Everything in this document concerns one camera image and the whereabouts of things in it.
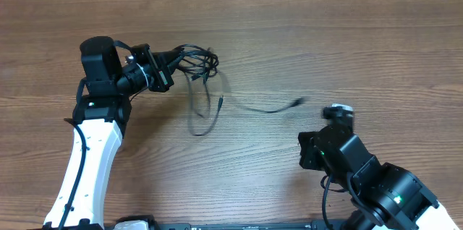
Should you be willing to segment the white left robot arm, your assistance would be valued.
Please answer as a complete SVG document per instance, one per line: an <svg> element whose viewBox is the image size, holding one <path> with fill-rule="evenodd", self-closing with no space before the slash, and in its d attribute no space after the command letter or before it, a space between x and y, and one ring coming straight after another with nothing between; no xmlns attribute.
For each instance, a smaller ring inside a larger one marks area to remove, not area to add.
<svg viewBox="0 0 463 230"><path fill-rule="evenodd" d="M69 123L74 142L64 180L44 229L103 229L104 201L112 163L131 114L131 96L165 93L182 50L152 52L148 44L128 46L108 36L80 44L85 77L78 85Z"/></svg>

